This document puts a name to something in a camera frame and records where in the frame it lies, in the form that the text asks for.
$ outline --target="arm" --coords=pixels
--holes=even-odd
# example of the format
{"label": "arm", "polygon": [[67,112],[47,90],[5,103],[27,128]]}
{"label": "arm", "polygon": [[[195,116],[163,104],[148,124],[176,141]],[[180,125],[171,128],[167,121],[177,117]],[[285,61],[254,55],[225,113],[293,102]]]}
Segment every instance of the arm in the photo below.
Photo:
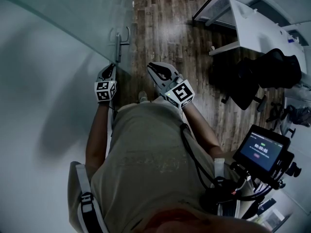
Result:
{"label": "arm", "polygon": [[192,102],[183,107],[188,123],[199,145],[214,159],[223,153],[213,129]]}
{"label": "arm", "polygon": [[99,104],[86,145],[86,166],[99,169],[104,163],[107,148],[109,102]]}

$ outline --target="laminate flooring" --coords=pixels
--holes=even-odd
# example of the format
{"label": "laminate flooring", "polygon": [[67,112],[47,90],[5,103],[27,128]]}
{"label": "laminate flooring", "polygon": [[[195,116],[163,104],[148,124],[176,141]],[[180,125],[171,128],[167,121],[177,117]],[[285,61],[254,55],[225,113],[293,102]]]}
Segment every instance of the laminate flooring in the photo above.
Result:
{"label": "laminate flooring", "polygon": [[236,33],[217,27],[206,28],[203,23],[192,23],[192,15],[206,0],[134,0],[134,37],[132,45],[132,68],[130,74],[119,71],[120,93],[117,107],[137,102],[140,90],[148,98],[157,97],[156,87],[146,66],[151,61],[172,64],[187,78],[196,95],[193,103],[216,132],[224,151],[235,150],[241,144],[252,124],[267,129],[266,123],[271,102],[281,102],[283,89],[259,89],[257,96],[267,96],[262,113],[256,111],[257,103],[252,102],[241,110],[233,100],[221,103],[225,94],[211,85],[210,71],[216,60],[230,60],[236,64],[244,57],[256,59],[259,53],[243,48],[224,54],[209,56],[211,47],[218,48],[236,41]]}

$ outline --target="shoulder strap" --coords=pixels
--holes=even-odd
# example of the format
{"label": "shoulder strap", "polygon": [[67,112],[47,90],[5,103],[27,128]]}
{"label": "shoulder strap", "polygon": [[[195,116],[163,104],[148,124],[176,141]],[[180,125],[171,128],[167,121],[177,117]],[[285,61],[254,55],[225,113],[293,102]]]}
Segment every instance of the shoulder strap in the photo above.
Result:
{"label": "shoulder strap", "polygon": [[85,165],[76,165],[76,170],[82,191],[81,202],[78,206],[77,213],[83,232],[109,233],[104,222],[99,204],[91,192]]}

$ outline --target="desk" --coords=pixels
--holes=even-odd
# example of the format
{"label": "desk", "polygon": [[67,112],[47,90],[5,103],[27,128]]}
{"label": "desk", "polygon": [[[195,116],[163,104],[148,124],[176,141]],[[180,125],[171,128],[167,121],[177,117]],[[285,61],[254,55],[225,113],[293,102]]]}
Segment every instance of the desk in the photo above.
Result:
{"label": "desk", "polygon": [[289,43],[288,39],[292,37],[284,29],[259,12],[254,13],[252,8],[241,2],[229,0],[229,3],[235,20],[238,41],[210,51],[210,55],[238,47],[263,53],[272,49],[280,49],[285,56],[296,55],[301,71],[307,73],[303,47],[296,42]]}

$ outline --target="strap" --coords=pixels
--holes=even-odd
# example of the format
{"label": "strap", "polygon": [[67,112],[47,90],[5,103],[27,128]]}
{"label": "strap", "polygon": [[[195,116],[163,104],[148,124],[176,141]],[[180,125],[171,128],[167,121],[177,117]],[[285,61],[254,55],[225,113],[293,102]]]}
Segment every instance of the strap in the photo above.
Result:
{"label": "strap", "polygon": [[237,208],[235,209],[235,218],[239,218],[240,215],[240,206],[241,206],[241,201],[237,200]]}
{"label": "strap", "polygon": [[224,177],[224,158],[215,158],[214,160],[214,172],[215,177]]}
{"label": "strap", "polygon": [[86,166],[83,164],[76,165],[78,179],[80,183],[80,187],[82,190],[82,194],[84,193],[91,193],[91,187],[89,186],[88,177],[86,174]]}

